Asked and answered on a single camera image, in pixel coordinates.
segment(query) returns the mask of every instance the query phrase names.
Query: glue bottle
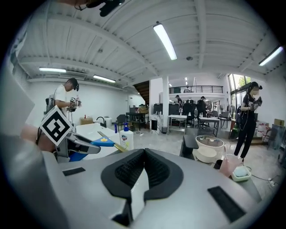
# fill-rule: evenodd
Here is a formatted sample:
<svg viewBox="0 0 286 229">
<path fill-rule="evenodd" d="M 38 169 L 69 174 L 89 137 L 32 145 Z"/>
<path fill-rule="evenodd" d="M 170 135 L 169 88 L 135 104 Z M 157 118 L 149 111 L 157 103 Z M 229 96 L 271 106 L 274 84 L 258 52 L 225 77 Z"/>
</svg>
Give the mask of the glue bottle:
<svg viewBox="0 0 286 229">
<path fill-rule="evenodd" d="M 120 145 L 127 149 L 134 149 L 133 135 L 134 133 L 129 130 L 128 123 L 124 123 L 124 129 L 119 132 L 120 135 Z"/>
</svg>

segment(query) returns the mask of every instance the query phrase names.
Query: staircase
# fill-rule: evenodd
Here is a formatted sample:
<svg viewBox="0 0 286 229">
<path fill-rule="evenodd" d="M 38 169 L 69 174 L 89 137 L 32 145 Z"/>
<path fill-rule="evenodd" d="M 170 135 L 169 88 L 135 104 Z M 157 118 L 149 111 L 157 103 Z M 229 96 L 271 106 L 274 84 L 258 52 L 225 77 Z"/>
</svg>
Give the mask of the staircase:
<svg viewBox="0 0 286 229">
<path fill-rule="evenodd" d="M 133 85 L 142 98 L 145 100 L 146 105 L 149 105 L 149 81 Z"/>
</svg>

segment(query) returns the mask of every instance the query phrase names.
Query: blue cloth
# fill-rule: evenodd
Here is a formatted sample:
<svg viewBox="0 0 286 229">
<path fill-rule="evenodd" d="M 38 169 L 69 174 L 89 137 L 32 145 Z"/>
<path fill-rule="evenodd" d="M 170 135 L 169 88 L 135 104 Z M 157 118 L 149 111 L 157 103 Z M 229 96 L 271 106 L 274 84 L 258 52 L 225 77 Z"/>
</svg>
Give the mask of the blue cloth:
<svg viewBox="0 0 286 229">
<path fill-rule="evenodd" d="M 74 153 L 70 156 L 70 161 L 80 161 L 82 160 L 84 157 L 86 157 L 88 154 L 84 154 L 84 153 Z"/>
</svg>

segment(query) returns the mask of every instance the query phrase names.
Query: pillar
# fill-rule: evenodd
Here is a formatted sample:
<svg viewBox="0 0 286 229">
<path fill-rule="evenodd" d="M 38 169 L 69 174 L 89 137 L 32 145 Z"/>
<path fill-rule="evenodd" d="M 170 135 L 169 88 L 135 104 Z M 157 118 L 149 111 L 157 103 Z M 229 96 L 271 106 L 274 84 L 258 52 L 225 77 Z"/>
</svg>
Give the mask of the pillar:
<svg viewBox="0 0 286 229">
<path fill-rule="evenodd" d="M 165 76 L 163 79 L 163 127 L 168 126 L 169 116 L 169 77 Z"/>
</svg>

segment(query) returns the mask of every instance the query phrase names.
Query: ceiling light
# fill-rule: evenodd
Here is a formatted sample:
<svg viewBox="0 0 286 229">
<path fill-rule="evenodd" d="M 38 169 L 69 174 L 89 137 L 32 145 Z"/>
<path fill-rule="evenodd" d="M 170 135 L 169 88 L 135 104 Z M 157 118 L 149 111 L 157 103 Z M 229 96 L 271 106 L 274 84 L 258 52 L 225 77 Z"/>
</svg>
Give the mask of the ceiling light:
<svg viewBox="0 0 286 229">
<path fill-rule="evenodd" d="M 65 69 L 60 68 L 39 68 L 42 72 L 67 72 Z"/>
<path fill-rule="evenodd" d="M 102 81 L 110 82 L 110 83 L 115 83 L 115 82 L 116 82 L 116 81 L 114 81 L 114 80 L 107 79 L 107 78 L 105 78 L 105 77 L 101 77 L 101 76 L 97 76 L 97 75 L 94 75 L 93 77 L 96 78 L 96 79 L 102 80 Z"/>
<path fill-rule="evenodd" d="M 263 61 L 259 63 L 260 66 L 265 65 L 270 60 L 272 60 L 275 56 L 277 56 L 281 51 L 283 50 L 282 47 L 277 48 L 275 51 L 273 51 L 268 57 L 266 57 Z"/>
<path fill-rule="evenodd" d="M 161 39 L 161 42 L 165 46 L 171 60 L 177 59 L 177 55 L 175 53 L 174 47 L 170 41 L 168 34 L 166 33 L 162 24 L 157 24 L 153 27 L 158 37 Z"/>
</svg>

